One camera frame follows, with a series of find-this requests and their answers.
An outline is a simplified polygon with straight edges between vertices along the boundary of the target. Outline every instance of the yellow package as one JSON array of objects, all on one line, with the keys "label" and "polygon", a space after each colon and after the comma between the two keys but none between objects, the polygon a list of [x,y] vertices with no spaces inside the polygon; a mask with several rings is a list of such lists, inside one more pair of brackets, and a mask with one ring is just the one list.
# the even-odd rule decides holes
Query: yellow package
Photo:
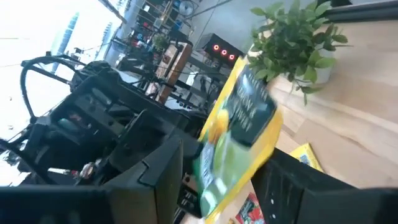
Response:
[{"label": "yellow package", "polygon": [[268,160],[282,123],[265,84],[239,58],[202,129],[204,148],[193,163],[206,223],[216,221]]},{"label": "yellow package", "polygon": [[291,156],[298,159],[300,162],[323,172],[322,167],[319,165],[317,158],[315,157],[312,148],[309,143],[306,143],[290,153]]}]

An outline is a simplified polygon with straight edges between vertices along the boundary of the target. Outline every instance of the white pot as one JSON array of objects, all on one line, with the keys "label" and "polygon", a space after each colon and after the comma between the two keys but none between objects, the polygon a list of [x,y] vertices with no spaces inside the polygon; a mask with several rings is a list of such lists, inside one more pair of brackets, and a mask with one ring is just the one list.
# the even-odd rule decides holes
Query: white pot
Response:
[{"label": "white pot", "polygon": [[[319,48],[320,48],[319,54],[322,57],[333,57],[333,52],[331,52],[329,50],[321,49],[321,46],[319,46]],[[317,71],[317,81],[314,84],[324,84],[324,83],[328,82],[332,68],[333,68],[333,66],[328,67],[328,68],[316,68],[315,70]],[[296,79],[303,81],[303,76],[296,77]],[[300,82],[300,84],[303,86],[314,85],[313,83],[308,82],[308,80],[306,80],[304,82]]]}]

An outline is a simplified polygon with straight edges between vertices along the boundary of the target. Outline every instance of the potted plant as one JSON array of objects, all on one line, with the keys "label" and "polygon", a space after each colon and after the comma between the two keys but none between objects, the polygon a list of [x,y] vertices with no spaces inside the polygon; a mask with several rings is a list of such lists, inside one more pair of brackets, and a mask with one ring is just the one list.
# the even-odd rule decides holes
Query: potted plant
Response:
[{"label": "potted plant", "polygon": [[251,51],[257,52],[257,56],[248,57],[249,66],[256,78],[266,83],[283,75],[293,83],[292,90],[304,93],[307,104],[307,94],[319,90],[314,84],[329,80],[336,47],[344,46],[341,44],[348,40],[333,23],[326,31],[317,31],[328,22],[321,15],[330,7],[329,2],[317,7],[315,1],[301,9],[300,1],[295,0],[287,12],[282,6],[282,2],[277,2],[265,10],[251,9],[255,15],[265,17],[267,24],[252,32]]},{"label": "potted plant", "polygon": [[169,41],[163,34],[155,34],[152,38],[156,50],[164,50],[169,46]]}]

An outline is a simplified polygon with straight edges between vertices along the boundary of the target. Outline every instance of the black speaker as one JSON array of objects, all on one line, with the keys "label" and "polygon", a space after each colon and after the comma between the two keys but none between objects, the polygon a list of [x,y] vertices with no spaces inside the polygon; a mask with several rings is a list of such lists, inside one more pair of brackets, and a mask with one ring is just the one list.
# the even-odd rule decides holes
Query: black speaker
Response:
[{"label": "black speaker", "polygon": [[243,55],[242,51],[214,33],[203,35],[198,41],[196,51],[217,58],[221,63],[231,68],[234,67],[236,59]]}]

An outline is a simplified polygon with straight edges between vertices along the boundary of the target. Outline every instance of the yellow bag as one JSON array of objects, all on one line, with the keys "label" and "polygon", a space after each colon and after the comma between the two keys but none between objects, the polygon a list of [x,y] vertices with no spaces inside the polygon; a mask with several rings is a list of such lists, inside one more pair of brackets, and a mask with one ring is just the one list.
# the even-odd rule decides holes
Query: yellow bag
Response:
[{"label": "yellow bag", "polygon": [[206,223],[216,221],[268,160],[282,123],[266,86],[239,58],[202,129],[204,148],[193,163]]}]

